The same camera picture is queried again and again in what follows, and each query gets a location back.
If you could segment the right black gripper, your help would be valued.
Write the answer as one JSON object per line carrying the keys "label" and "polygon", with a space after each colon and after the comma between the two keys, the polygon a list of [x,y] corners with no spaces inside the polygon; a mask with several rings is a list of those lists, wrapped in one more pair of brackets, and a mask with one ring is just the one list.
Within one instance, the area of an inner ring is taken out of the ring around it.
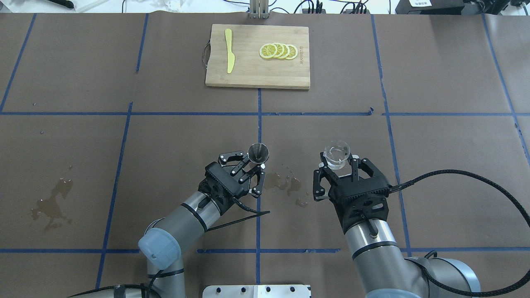
{"label": "right black gripper", "polygon": [[350,155],[352,173],[338,177],[331,169],[324,152],[320,153],[320,164],[313,171],[313,200],[320,202],[326,199],[326,189],[321,185],[326,178],[330,184],[328,196],[334,205],[343,234],[350,228],[369,219],[388,220],[390,183],[386,176],[368,159]]}

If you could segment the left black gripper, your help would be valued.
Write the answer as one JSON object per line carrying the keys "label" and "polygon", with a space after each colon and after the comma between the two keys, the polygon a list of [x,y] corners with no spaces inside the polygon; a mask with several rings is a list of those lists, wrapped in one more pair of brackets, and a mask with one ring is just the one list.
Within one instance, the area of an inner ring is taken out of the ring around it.
{"label": "left black gripper", "polygon": [[[222,166],[230,166],[230,173]],[[214,200],[222,216],[234,204],[234,198],[245,195],[259,198],[263,194],[265,177],[264,164],[253,164],[247,153],[232,151],[220,154],[218,162],[205,167],[205,178],[199,183],[198,191]]]}

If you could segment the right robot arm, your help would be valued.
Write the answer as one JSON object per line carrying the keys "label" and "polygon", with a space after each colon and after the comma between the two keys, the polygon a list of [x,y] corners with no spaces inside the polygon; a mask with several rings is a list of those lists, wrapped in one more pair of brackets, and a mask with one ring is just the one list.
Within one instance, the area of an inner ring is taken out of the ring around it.
{"label": "right robot arm", "polygon": [[407,257],[388,224],[392,187],[368,159],[347,158],[350,174],[334,172],[324,153],[313,173],[313,198],[328,199],[350,249],[366,298],[475,298],[475,272],[456,259],[432,251]]}

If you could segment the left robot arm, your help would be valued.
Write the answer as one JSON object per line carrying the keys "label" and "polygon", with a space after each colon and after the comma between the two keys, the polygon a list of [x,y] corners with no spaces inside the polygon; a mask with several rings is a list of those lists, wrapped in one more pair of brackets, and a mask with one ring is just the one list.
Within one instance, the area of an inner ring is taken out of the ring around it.
{"label": "left robot arm", "polygon": [[265,215],[241,202],[251,195],[259,198],[265,182],[265,163],[269,151],[262,143],[250,146],[247,153],[220,154],[205,167],[198,189],[166,217],[146,228],[138,247],[147,259],[148,280],[140,284],[119,284],[75,294],[76,298],[183,298],[183,254],[206,232],[222,228],[215,223],[232,206],[251,215],[233,224]]}

